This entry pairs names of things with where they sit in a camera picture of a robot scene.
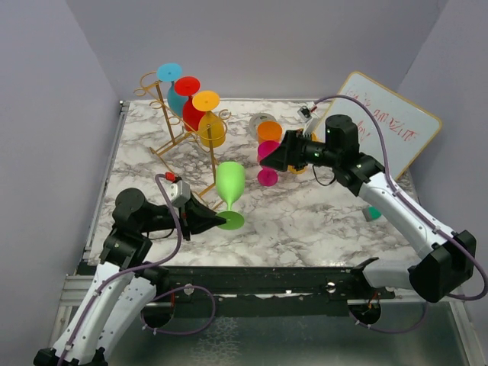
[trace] blue disc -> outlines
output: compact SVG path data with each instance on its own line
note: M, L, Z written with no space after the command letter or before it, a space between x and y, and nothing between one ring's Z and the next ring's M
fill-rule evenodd
M156 76L162 82L174 82L181 76L181 66L177 63L165 63L158 68Z

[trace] green disc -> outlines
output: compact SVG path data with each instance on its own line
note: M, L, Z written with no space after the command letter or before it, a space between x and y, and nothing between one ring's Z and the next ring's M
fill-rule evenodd
M226 223L219 225L218 227L224 230L237 230L244 225L244 216L235 211L222 211L217 214L218 217L222 217L227 220Z

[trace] floor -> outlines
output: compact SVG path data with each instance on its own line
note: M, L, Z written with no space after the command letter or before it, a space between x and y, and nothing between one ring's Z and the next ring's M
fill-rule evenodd
M356 265L371 256L384 259L416 258L413 249L383 217L367 222L361 209L367 204L341 185L324 188L317 184L311 169L301 175L280 173L278 183L262 187L256 179L258 143L249 134L249 119L258 112L275 116L284 129L301 127L297 115L303 102L221 101L218 110L228 109L226 142L215 150L220 162L237 161L246 168L246 190L233 209L242 213L246 224L237 231L213 228L184 242L170 265L235 266L342 266ZM111 211L117 194L137 187L154 204L164 204L154 175L167 169L149 148L169 141L161 110L148 101L134 101L121 136L120 145L103 201L89 263L96 265L103 242L111 230ZM201 191L212 181L210 158L195 143L184 142L166 156L175 171ZM321 180L332 173L317 169ZM399 184L415 197L407 172ZM218 202L214 190L204 196L210 205ZM147 260L156 261L174 248L174 234L155 240Z

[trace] gray floor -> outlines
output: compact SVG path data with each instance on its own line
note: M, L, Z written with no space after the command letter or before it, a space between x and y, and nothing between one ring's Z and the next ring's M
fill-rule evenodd
M402 329L421 314L418 303L384 304L377 324ZM175 319L189 330L203 319ZM405 335L384 335L326 316L221 318L188 337L154 336L137 320L114 351L110 366L464 366L467 363L448 303L432 305L425 323Z

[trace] cable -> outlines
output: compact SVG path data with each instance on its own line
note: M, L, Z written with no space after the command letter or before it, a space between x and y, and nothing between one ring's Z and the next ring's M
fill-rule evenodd
M164 294L161 294L159 296L156 296L154 299L152 299L152 301L156 301L156 300L162 299L163 297L166 297L168 295L174 294L175 292L184 290L186 288L194 288L195 290L201 290L201 291L205 292L210 297L210 300L212 301L212 314L210 315L210 318L208 319L208 321L203 326L201 326L200 328L197 328L195 330L188 330L186 332L173 332L172 330L164 330L164 329L151 328L150 326L147 325L146 320L144 319L144 315L141 313L140 314L140 319L141 319L141 321L144 324L143 330L144 329L150 329L150 330L152 330L154 332L154 334L156 334L156 333L162 333L162 334L169 334L171 336L190 336L192 334L196 334L196 333L201 332L202 330L208 328L208 326L214 321L215 312L217 310L217 305L215 304L215 298L214 298L214 296L205 287L196 286L196 285L181 286L181 287L175 288L173 290L170 290L168 292L165 292Z
M181 248L181 241L183 240L183 234L181 233L181 225L180 221L178 219L178 215L176 214L175 208L173 207L171 200L169 199L168 194L166 193L166 190L162 186L161 183L161 178L165 179L164 174L156 174L154 177L156 180L156 184L158 185L159 190L161 191L162 196L164 197L166 201L166 205L168 206L169 213L171 214L173 220L175 221L175 226L176 226L176 247L173 250L173 252L168 255L166 258L161 259L160 261L154 262L154 263L146 263L145 265L140 265L137 267L133 268L128 268L123 271L120 271L116 274L113 274L110 276L107 280L103 281L99 287L95 290L93 295L91 296L90 300L87 302L85 309L83 310L82 314L80 315L78 322L76 323L75 327L73 328L73 331L71 332L71 335L69 336L68 340L66 341L65 348L63 349L63 352L61 353L59 360L57 362L56 366L62 366L64 362L64 358L68 354L68 350L71 349L73 341L76 338L76 335L78 334L80 328L82 327L83 322L85 321L86 316L88 315L88 312L92 308L94 302L97 300L98 296L101 294L102 290L106 288L113 280L119 278L120 276L123 276L127 273L135 272L135 271L142 271L147 268L152 268L152 267L157 267L162 265L163 263L169 262L171 259L175 257L175 255L179 252Z
M161 240L161 239L167 239L167 238L169 238L169 237L171 236L171 234L173 234L173 233L174 233L174 231L175 231L175 229L171 229L171 230L170 230L170 232L169 232L169 234L164 235L164 236L160 236L159 238L150 238L150 237L149 237L149 233L147 233L147 239L149 239L149 240Z
M350 311L349 311L349 315L352 317L352 319L354 319L356 321L356 325L362 326L363 328L372 330L374 332L379 332L379 333L384 333L384 334L404 334L404 333L412 332L413 330L419 328L422 325L425 318L427 317L427 309L428 308L429 308L429 305L427 302L425 302L424 307L423 307L423 311L422 311L422 316L420 317L419 321L417 321L417 323L413 324L409 328L401 329L401 330L389 330L389 329L382 329L382 328L374 328L371 325L364 324L364 323L360 322L358 320L358 318L356 318L354 316L354 314L351 313Z
M391 178L390 175L390 165L388 163L388 157L387 157L387 148L384 142L384 137L383 133L381 132L381 128L379 123L374 119L373 114L366 108L364 104L362 104L360 101L355 100L354 98L351 98L347 95L331 95L330 97L324 97L321 99L318 99L314 101L313 103L315 105L319 104L322 101L326 101L328 99L334 99L334 98L343 98L347 99L349 101L352 101L356 103L359 107L363 109L363 111L366 112L366 114L369 116L369 118L373 121L374 127L376 127L376 131L378 132L378 137L380 138L380 144L381 144L381 152L383 153L383 160L384 160L384 170L385 170L385 176L387 178L387 183L390 185L390 187L395 187L395 183L393 182L393 179ZM451 238L449 234L445 233L442 230L437 230L437 226L431 222L423 213L421 213L419 210L416 209L416 207L411 204L406 197L403 196L401 192L397 192L396 196L405 204L421 221L423 221L428 227L431 229L435 230L442 238L446 239L449 241L452 245L454 245L459 251L461 251L476 267L476 269L479 271L482 279L483 279L483 289L478 295L474 296L465 296L465 295L454 295L454 294L448 294L446 296L452 297L454 299L458 300L464 300L464 301L473 301L473 300L479 300L482 297L485 297L486 294L488 294L488 276L486 275L486 272L484 271L483 267L481 264L456 240Z
M320 185L322 185L323 187L329 187L332 183L334 183L336 181L336 176L334 175L334 178L332 178L332 180L329 182L329 183L322 183L321 181L319 181L319 179L317 178L317 173L315 171L315 166L312 165L312 171L313 171L313 176L315 177L315 180L317 181L317 183L319 183Z

